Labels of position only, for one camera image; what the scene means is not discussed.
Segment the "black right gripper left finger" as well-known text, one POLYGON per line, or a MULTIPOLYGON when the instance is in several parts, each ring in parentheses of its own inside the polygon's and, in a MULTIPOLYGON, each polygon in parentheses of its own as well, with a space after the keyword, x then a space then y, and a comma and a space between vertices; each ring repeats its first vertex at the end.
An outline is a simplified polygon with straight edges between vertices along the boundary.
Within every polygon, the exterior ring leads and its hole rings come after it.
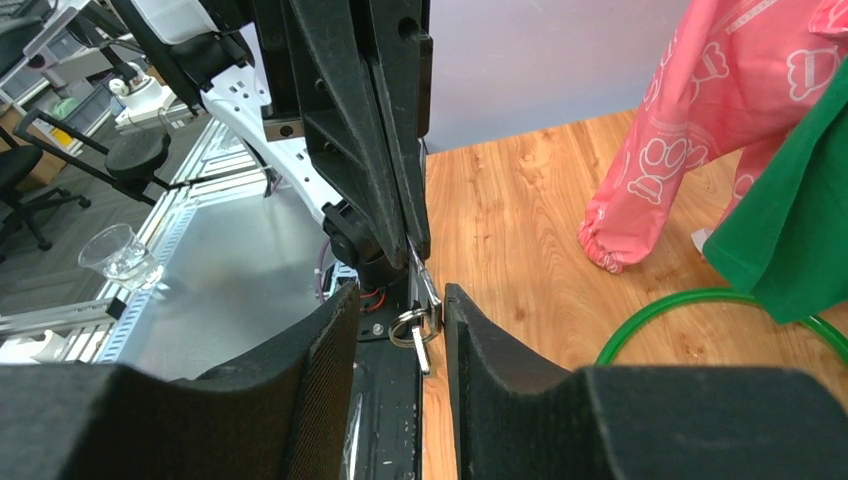
POLYGON ((5 479, 335 479, 360 291, 194 380, 122 364, 1 370, 5 479))

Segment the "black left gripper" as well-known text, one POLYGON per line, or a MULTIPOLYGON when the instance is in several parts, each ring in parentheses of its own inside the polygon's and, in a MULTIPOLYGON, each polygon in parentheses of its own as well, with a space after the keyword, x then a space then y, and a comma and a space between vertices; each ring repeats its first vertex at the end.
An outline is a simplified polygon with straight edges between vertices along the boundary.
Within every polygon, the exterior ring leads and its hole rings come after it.
POLYGON ((407 248, 428 259, 420 140, 430 125, 430 4, 254 1, 251 13, 274 114, 301 120, 313 166, 391 266, 406 265, 407 248))

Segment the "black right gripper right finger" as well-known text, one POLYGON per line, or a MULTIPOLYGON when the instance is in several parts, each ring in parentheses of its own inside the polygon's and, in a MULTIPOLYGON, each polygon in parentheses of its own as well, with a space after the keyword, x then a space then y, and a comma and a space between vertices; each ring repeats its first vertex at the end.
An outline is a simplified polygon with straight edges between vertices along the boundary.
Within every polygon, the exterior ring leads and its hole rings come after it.
POLYGON ((847 414, 799 370, 546 359, 446 288, 461 479, 843 479, 847 414))

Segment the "green cable lock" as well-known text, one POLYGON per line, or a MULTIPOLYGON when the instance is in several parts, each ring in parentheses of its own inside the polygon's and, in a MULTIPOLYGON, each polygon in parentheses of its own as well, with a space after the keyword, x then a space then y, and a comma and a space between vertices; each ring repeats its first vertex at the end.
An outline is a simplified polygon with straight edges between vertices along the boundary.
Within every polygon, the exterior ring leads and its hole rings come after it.
MULTIPOLYGON (((709 303, 748 305, 764 310, 753 296, 727 287, 695 288, 676 292, 649 303, 625 320, 601 348, 594 365, 612 365, 629 341, 643 327, 659 317, 686 306, 709 303)), ((829 346, 842 364, 847 366, 847 337, 841 331, 818 315, 804 317, 798 323, 829 346)))

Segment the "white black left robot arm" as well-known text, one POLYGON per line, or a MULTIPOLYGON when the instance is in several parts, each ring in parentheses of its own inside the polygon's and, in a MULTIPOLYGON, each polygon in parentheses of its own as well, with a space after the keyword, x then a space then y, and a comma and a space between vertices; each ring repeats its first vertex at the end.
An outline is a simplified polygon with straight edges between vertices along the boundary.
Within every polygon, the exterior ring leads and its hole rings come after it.
POLYGON ((431 254, 426 1, 117 1, 177 97, 288 180, 372 288, 431 254))

